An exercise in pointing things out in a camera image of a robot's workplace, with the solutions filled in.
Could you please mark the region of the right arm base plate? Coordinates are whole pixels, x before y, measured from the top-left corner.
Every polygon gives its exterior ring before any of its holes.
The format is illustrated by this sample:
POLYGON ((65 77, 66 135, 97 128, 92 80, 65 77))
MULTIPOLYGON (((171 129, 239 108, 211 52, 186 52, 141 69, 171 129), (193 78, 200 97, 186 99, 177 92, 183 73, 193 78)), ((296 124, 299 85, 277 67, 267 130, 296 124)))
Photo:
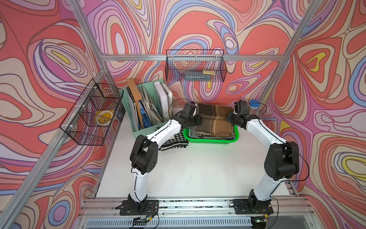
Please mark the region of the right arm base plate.
POLYGON ((271 215, 274 213, 270 200, 259 201, 250 197, 249 199, 234 199, 233 204, 236 215, 271 215))

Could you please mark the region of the grey navy plaid scarf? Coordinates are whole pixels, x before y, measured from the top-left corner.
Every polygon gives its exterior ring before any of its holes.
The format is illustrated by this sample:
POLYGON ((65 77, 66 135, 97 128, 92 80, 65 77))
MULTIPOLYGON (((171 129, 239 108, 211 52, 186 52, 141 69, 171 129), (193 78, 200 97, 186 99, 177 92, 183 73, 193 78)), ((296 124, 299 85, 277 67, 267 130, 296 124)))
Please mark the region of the grey navy plaid scarf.
POLYGON ((205 136, 205 135, 198 135, 194 131, 189 131, 190 138, 192 139, 215 139, 215 140, 234 140, 235 135, 233 136, 227 136, 227 137, 214 137, 214 136, 205 136))

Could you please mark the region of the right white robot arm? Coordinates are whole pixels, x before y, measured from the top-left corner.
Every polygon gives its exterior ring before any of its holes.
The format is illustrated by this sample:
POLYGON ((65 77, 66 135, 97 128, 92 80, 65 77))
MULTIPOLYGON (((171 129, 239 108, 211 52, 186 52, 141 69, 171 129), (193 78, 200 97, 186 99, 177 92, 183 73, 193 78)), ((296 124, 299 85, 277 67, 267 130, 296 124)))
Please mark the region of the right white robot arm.
POLYGON ((251 190, 248 206, 253 212, 269 207, 272 194, 281 183, 296 175, 299 170, 298 145, 275 134, 255 114, 250 114, 246 101, 234 103, 226 121, 252 133, 268 149, 264 161, 265 175, 256 188, 251 190))

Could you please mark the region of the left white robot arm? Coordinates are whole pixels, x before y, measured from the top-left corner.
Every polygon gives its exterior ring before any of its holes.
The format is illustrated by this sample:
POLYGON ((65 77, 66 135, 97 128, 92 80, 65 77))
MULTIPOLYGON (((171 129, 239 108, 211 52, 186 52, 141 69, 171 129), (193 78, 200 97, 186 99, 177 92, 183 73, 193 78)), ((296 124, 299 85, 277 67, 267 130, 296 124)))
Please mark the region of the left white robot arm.
POLYGON ((201 125, 202 118, 195 113, 196 109, 196 103, 188 102, 161 128, 147 136, 139 135, 136 138, 130 155, 133 185, 128 195, 128 201, 135 209, 145 206, 149 173, 157 165, 159 148, 182 130, 201 125))

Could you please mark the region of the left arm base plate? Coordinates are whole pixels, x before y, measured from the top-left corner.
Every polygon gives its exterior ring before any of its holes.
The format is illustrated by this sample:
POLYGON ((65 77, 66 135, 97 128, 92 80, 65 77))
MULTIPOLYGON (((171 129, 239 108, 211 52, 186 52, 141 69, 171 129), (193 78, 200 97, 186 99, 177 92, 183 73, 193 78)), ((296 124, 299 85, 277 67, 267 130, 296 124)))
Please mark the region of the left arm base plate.
POLYGON ((121 216, 142 216, 155 215, 158 213, 159 200, 144 200, 140 203, 134 200, 124 200, 120 206, 115 209, 120 211, 121 216))

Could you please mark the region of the brown plaid scarf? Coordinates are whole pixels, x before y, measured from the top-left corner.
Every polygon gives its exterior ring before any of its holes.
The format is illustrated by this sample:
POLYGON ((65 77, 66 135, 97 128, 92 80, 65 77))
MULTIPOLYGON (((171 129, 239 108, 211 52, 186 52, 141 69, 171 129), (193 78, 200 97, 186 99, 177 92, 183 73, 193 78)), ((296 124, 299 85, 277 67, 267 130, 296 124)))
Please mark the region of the brown plaid scarf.
POLYGON ((197 113, 201 116, 200 126, 194 127, 194 133, 198 136, 215 138, 227 138, 234 136, 234 128, 226 121, 233 108, 228 106, 198 104, 197 113))

